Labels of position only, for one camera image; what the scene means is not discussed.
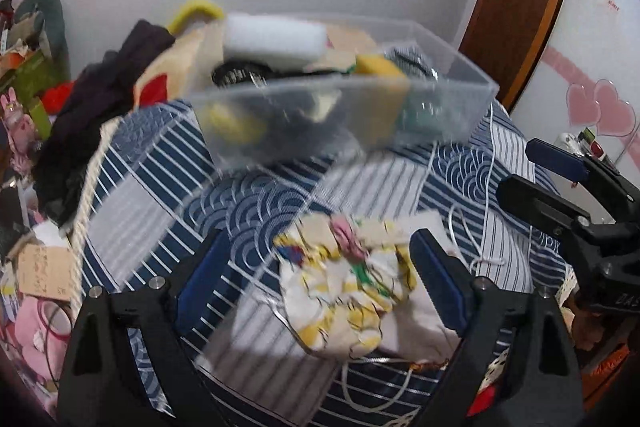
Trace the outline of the white face mask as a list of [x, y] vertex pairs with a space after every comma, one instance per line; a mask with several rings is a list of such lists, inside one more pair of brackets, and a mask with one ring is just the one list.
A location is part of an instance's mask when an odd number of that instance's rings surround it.
[[384, 317], [376, 355], [346, 363], [341, 371], [342, 398], [362, 415], [397, 419], [426, 402], [454, 355], [468, 320], [458, 288], [445, 270], [451, 260], [467, 277], [454, 234], [445, 231], [438, 211], [429, 209], [397, 220], [409, 233], [409, 256], [416, 288], [408, 300]]

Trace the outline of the brown cardboard piece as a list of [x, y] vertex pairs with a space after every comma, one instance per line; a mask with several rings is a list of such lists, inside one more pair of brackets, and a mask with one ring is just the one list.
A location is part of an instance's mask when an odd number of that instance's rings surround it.
[[74, 292], [70, 248], [27, 244], [17, 255], [17, 285], [25, 295], [70, 302]]

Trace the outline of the pink rabbit plush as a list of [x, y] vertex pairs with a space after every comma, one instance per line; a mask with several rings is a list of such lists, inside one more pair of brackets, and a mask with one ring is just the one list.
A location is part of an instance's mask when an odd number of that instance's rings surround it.
[[1, 107], [2, 122], [11, 149], [11, 167], [20, 176], [28, 176], [34, 165], [30, 154], [39, 139], [37, 128], [23, 104], [17, 100], [13, 87], [1, 95]]

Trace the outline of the clear plastic storage bin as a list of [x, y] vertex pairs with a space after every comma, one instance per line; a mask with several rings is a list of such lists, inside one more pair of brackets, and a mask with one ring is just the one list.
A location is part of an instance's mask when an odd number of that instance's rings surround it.
[[[393, 138], [364, 148], [356, 135], [359, 91], [371, 77], [344, 70], [316, 77], [269, 80], [262, 87], [240, 84], [208, 88], [187, 100], [214, 165], [221, 171], [331, 155], [358, 155], [384, 147], [465, 142], [498, 91], [497, 83], [449, 43], [411, 20], [321, 15], [319, 22], [356, 27], [378, 44], [375, 53], [401, 59], [410, 82]], [[250, 145], [228, 143], [213, 132], [205, 111], [215, 103], [254, 115], [267, 126]]]

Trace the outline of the white foam block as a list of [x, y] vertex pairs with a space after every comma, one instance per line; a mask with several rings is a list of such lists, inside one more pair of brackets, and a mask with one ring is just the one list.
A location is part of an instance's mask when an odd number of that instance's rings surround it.
[[283, 16], [233, 13], [224, 23], [222, 55], [272, 69], [302, 69], [326, 54], [328, 34], [319, 23]]

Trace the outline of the dark clothes pile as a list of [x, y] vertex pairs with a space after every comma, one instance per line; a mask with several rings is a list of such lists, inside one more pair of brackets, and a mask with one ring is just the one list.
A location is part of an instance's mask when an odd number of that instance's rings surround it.
[[102, 124], [132, 109], [136, 81], [174, 42], [166, 28], [138, 20], [119, 50], [81, 72], [32, 168], [43, 216], [57, 225], [73, 217]]

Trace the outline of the green cardboard box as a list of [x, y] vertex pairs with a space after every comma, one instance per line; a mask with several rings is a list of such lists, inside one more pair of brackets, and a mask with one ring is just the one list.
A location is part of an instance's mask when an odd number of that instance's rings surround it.
[[44, 109], [41, 95], [63, 81], [58, 66], [41, 51], [37, 51], [1, 78], [1, 91], [15, 91], [26, 113], [32, 118], [39, 138], [46, 141], [51, 132], [49, 116]]

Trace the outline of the black white fabric item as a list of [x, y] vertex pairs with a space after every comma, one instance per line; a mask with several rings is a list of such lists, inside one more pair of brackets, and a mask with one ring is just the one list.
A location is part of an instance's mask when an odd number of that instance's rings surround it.
[[250, 84], [254, 87], [265, 86], [276, 73], [265, 64], [250, 61], [227, 61], [218, 65], [210, 75], [218, 88], [229, 88], [237, 84]]

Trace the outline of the yellow fuzzy headband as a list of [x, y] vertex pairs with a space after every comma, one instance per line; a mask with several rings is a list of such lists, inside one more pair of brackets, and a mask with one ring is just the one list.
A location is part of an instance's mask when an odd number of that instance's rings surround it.
[[171, 17], [166, 29], [173, 36], [179, 35], [188, 23], [197, 18], [221, 20], [224, 18], [224, 10], [210, 0], [188, 0]]

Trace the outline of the green dinosaur plush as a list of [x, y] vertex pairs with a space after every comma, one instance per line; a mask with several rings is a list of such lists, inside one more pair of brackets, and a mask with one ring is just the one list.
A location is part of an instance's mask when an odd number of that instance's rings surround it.
[[23, 0], [14, 12], [14, 22], [21, 25], [23, 40], [35, 44], [64, 79], [70, 78], [61, 0]]

